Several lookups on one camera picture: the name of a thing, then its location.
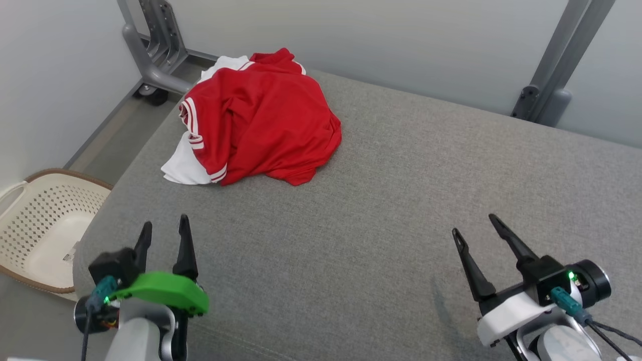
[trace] white wall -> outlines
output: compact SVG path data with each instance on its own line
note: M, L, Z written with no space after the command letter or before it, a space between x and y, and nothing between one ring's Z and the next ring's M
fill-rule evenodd
M617 0L566 88L558 128L642 148L642 1Z
M0 191L62 167L141 78L116 0L0 2Z
M287 47L305 66L509 114L565 0L170 0L186 46ZM137 0L139 31L146 27Z

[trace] black cable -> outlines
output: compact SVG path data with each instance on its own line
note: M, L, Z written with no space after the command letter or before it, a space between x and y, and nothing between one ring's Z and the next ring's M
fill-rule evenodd
M604 332L602 332L598 326L595 324L593 321L587 321L586 324L595 331L595 333L598 334L606 343L609 344L610 347L612 347L615 351L617 351L626 361L632 361L631 358L624 352L622 351L621 348L618 347L611 339L607 336L604 335Z
M80 361L87 359L87 342L89 341L89 326L91 325L91 307L87 309L87 320L85 321L85 331L82 334L82 352Z
M622 338L624 338L624 339L627 339L627 340L629 340L629 341L633 341L633 342L635 342L636 344L638 344L640 347L642 347L642 340L637 339L637 338L635 338L635 337L633 337L633 336L629 335L628 333L625 333L625 332L623 332L623 331L618 330L617 328L613 328L613 327L611 327L611 326L608 326L608 325L605 325L605 324L603 324L603 323L599 323L599 322L596 322L596 321L593 321L593 324L594 324L595 326L597 326L597 327L599 327L599 328L603 329L603 330L606 330L606 331L608 331L608 332L613 332L613 333L615 333L617 336L620 336L620 337L622 337Z

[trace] laundry basket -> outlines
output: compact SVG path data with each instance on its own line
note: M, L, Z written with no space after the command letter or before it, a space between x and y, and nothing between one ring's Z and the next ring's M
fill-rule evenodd
M72 277L76 243L111 188L81 173L49 169L0 193L0 204L15 199L0 215L0 272L77 300Z

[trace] white cloth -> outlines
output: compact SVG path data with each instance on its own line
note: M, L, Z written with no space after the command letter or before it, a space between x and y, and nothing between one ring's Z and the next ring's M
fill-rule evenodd
M239 70L248 63L252 62L247 57L220 57L216 59L216 64L214 66L201 72L201 79L198 83L210 79L220 69L227 68ZM168 181L180 184L194 185L218 182L223 177L220 177L218 180L213 180L213 178L207 174L205 168L200 164L200 162L198 162L194 155L192 144L189 142L189 135L189 131L183 134L178 142L174 154L160 168L160 170L165 173L165 176L163 177Z

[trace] table surface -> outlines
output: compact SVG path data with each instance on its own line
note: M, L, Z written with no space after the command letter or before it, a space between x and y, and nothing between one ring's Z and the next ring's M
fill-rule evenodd
M310 183L164 180L161 165L184 131L174 110L85 233L74 263L79 293L91 289L91 260L133 246L146 220L148 270L171 270L185 213L211 298L211 312L190 324L192 360L510 360L504 342L485 349L477 339L479 310L451 237L461 230L498 289L519 282L488 220L495 213L539 255L601 265L613 295L591 312L639 329L642 150L309 75L343 131Z

